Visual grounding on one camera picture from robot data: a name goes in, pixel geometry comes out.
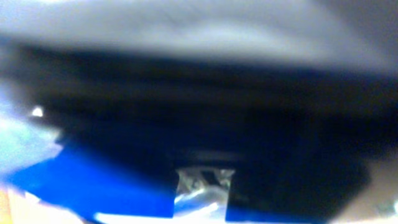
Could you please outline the blue tall box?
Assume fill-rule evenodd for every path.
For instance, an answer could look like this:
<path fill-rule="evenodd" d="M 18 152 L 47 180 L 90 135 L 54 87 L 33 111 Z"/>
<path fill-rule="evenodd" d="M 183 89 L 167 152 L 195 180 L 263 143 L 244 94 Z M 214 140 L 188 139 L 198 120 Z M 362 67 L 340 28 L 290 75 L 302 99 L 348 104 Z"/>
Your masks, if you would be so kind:
<path fill-rule="evenodd" d="M 397 154 L 397 72 L 13 47 L 1 79 L 60 155 L 7 181 L 87 219 L 168 218 L 184 175 L 228 221 L 325 223 Z"/>

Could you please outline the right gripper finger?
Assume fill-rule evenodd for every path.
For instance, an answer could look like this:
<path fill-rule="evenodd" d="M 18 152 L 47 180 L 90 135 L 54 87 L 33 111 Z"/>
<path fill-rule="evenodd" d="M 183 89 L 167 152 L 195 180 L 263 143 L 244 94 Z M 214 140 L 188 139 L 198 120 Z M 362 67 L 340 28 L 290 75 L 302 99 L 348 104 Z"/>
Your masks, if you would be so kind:
<path fill-rule="evenodd" d="M 2 1 L 1 34 L 65 50 L 397 71 L 396 1 Z"/>

